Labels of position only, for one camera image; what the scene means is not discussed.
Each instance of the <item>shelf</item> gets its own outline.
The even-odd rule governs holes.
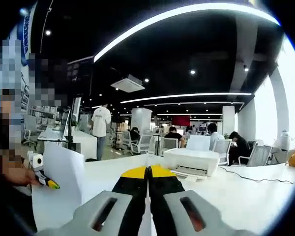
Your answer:
[[[31,111],[40,112],[40,113],[49,114],[49,115],[55,115],[56,114],[56,113],[51,113],[51,112],[46,112],[46,111],[36,110],[36,109],[31,109]]]

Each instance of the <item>white printer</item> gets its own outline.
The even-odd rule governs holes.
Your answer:
[[[220,162],[219,153],[174,148],[164,152],[165,163],[172,172],[183,176],[211,176]]]

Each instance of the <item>computer monitor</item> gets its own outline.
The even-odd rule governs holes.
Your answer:
[[[70,111],[71,110],[67,110],[67,111],[62,113],[62,118],[61,118],[61,121],[60,121],[60,129],[59,129],[59,131],[61,132],[62,135],[65,134],[65,129],[66,129],[67,125],[68,125]]]
[[[177,133],[183,135],[183,129],[177,129]]]

